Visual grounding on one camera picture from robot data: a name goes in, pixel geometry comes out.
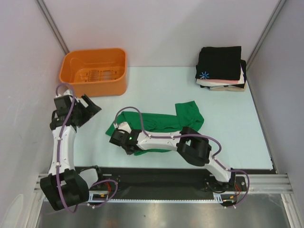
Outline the green t shirt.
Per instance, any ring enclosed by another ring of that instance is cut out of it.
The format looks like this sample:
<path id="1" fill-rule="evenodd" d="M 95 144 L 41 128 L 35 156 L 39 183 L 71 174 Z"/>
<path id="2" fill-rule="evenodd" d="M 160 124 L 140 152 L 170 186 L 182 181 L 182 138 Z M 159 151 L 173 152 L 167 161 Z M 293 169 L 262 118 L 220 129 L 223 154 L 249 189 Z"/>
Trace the green t shirt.
<path id="1" fill-rule="evenodd" d="M 145 131 L 153 133 L 170 133 L 190 127 L 198 131 L 205 122 L 195 101 L 175 104 L 175 115 L 143 113 L 143 126 Z M 116 124 L 127 122 L 131 129 L 141 129 L 138 112 L 121 112 L 114 121 Z"/>

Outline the orange plastic basket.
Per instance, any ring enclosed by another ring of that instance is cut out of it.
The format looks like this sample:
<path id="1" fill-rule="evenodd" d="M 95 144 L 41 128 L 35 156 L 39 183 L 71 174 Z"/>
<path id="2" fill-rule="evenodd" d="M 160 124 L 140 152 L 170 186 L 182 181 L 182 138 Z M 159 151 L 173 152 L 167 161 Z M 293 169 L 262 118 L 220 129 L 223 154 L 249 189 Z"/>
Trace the orange plastic basket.
<path id="1" fill-rule="evenodd" d="M 121 48 L 76 50 L 62 63 L 59 80 L 72 85 L 75 96 L 123 95 L 127 89 L 127 53 Z"/>

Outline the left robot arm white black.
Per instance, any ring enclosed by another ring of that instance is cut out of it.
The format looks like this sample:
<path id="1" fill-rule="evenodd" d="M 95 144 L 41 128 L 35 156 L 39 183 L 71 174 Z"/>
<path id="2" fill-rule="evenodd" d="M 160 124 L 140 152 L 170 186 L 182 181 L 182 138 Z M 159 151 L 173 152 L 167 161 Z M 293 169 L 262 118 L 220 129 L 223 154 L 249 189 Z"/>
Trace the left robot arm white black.
<path id="1" fill-rule="evenodd" d="M 55 97 L 54 103 L 56 108 L 50 123 L 54 142 L 53 156 L 48 175 L 40 180 L 40 188 L 53 210 L 59 211 L 88 201 L 89 189 L 101 189 L 105 178 L 98 174 L 97 166 L 80 172 L 74 166 L 77 129 L 101 108 L 87 95 L 77 99 L 66 93 Z"/>

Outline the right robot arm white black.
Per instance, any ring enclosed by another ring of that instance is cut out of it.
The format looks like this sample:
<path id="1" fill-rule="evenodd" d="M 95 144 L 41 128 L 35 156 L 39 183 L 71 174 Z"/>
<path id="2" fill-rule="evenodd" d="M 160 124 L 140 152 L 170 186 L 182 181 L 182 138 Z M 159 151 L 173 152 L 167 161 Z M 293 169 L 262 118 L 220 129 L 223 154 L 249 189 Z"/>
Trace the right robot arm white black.
<path id="1" fill-rule="evenodd" d="M 109 142 L 123 148 L 128 155 L 155 149 L 176 151 L 187 163 L 207 169 L 223 190 L 231 190 L 236 185 L 235 175 L 216 159 L 219 152 L 211 153 L 210 140 L 211 137 L 189 127 L 171 133 L 152 133 L 119 126 Z"/>

